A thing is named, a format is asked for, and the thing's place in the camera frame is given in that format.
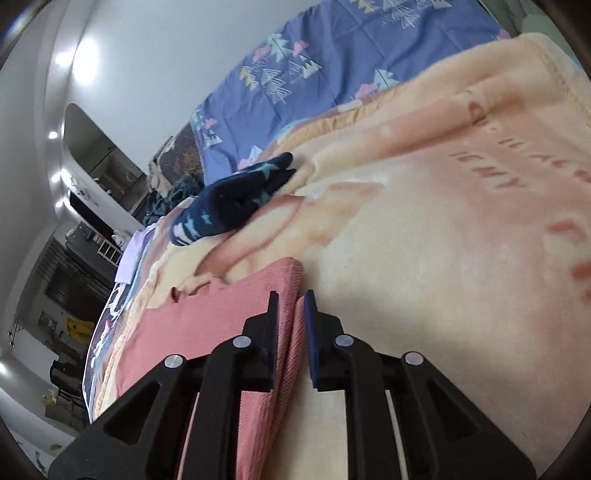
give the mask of crumpled clothing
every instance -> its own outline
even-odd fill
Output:
[[[144,226],[156,223],[167,213],[171,212],[179,203],[188,197],[199,195],[203,183],[196,180],[190,173],[186,173],[179,180],[174,182],[173,188],[166,197],[158,192],[148,195]]]

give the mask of dark blue cloth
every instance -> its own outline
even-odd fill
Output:
[[[170,241],[182,247],[240,228],[291,178],[292,159],[291,153],[284,153],[206,187],[176,218]]]
[[[186,173],[174,182],[173,187],[166,197],[158,192],[152,192],[148,195],[146,201],[146,215],[144,217],[144,226],[156,223],[161,217],[171,212],[185,198],[199,195],[203,184],[196,180],[191,174]]]

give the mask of blue fabric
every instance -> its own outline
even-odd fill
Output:
[[[478,0],[326,0],[269,36],[190,119],[206,185],[298,121],[496,40]]]
[[[186,173],[174,182],[166,197],[163,197],[158,192],[151,192],[146,202],[144,226],[150,226],[158,222],[185,198],[199,195],[202,188],[201,182],[196,180],[190,173]]]
[[[292,160],[284,153],[206,187],[174,220],[170,241],[182,247],[240,228],[295,173]]]

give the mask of blue duvet cover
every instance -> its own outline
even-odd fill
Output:
[[[190,119],[210,184],[311,116],[496,40],[478,0],[326,0],[244,57]]]

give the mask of metal screw head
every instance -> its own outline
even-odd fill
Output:
[[[335,343],[339,346],[351,346],[354,341],[351,335],[339,335],[335,338]]]
[[[246,348],[252,343],[251,338],[246,335],[240,335],[232,340],[232,345],[236,348]]]
[[[404,355],[404,361],[409,365],[420,365],[423,363],[423,356],[418,352],[409,352]]]
[[[182,364],[183,357],[177,355],[176,353],[174,355],[169,355],[168,357],[166,357],[166,359],[164,359],[164,365],[168,368],[177,368],[180,367]]]

